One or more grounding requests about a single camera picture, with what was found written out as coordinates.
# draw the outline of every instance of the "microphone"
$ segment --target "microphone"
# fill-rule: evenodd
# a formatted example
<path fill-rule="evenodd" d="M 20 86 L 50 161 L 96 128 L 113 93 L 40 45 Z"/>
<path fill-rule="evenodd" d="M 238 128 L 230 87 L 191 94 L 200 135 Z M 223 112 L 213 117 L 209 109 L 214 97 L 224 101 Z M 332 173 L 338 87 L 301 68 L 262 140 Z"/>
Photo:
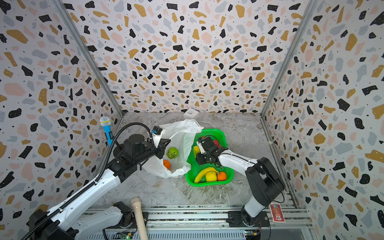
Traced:
<path fill-rule="evenodd" d="M 109 117 L 101 117 L 100 124 L 103 126 L 105 131 L 105 137 L 108 140 L 108 145 L 111 145 L 113 140 L 112 130 L 111 130 L 111 119 Z"/>

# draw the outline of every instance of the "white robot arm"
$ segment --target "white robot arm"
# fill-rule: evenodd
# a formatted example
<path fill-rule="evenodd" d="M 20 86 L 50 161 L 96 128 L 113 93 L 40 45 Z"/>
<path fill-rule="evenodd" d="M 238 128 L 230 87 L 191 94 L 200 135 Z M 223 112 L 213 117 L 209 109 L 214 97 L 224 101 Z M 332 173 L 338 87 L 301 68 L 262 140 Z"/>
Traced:
<path fill-rule="evenodd" d="M 247 177 L 252 191 L 252 197 L 244 205 L 244 220 L 249 225 L 264 208 L 268 206 L 280 193 L 283 194 L 285 184 L 271 162 L 263 157 L 251 159 L 236 154 L 228 148 L 219 148 L 211 137 L 200 137 L 197 140 L 200 153 L 196 156 L 199 165 L 206 163 L 230 167 Z"/>

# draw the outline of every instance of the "white box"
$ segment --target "white box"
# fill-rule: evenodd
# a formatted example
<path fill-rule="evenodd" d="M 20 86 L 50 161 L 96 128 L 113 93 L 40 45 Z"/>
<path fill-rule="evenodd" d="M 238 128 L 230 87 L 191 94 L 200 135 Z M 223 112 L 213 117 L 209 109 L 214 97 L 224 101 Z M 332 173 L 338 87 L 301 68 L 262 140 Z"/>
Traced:
<path fill-rule="evenodd" d="M 193 108 L 189 108 L 183 116 L 184 119 L 197 119 L 199 117 L 199 111 Z"/>

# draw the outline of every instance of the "gray marble surface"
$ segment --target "gray marble surface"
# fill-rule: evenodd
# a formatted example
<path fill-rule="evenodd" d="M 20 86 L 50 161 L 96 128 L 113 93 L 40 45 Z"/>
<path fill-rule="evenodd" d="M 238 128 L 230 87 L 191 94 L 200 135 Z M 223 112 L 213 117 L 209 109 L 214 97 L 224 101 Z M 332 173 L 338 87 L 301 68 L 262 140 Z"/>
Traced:
<path fill-rule="evenodd" d="M 130 122 L 142 122 L 152 128 L 154 125 L 182 120 L 182 113 L 127 113 L 122 126 Z M 266 157 L 276 167 L 258 114 L 200 113 L 197 121 L 204 128 L 222 130 L 228 148 L 235 153 L 256 159 Z M 148 134 L 143 127 L 132 126 L 120 135 L 118 142 L 123 143 L 135 133 L 145 137 Z M 143 205 L 242 205 L 250 196 L 246 177 L 237 172 L 226 185 L 193 187 L 184 176 L 164 179 L 143 169 L 110 190 L 95 205 L 112 205 L 119 201 L 130 205 L 135 197 L 139 197 Z"/>

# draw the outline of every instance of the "yellow banana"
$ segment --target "yellow banana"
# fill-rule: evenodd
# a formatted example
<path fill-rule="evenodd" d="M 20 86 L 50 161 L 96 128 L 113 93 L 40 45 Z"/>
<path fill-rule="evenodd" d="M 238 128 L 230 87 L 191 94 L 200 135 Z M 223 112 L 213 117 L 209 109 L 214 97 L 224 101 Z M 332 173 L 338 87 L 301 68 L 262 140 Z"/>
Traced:
<path fill-rule="evenodd" d="M 206 169 L 201 170 L 201 172 L 196 176 L 196 178 L 195 178 L 195 183 L 200 182 L 200 180 L 204 177 L 204 175 L 205 175 L 207 172 L 210 172 L 210 171 L 214 171 L 214 172 L 217 172 L 217 173 L 218 173 L 218 170 L 216 170 L 215 168 L 213 168 L 213 167 L 207 167 Z"/>

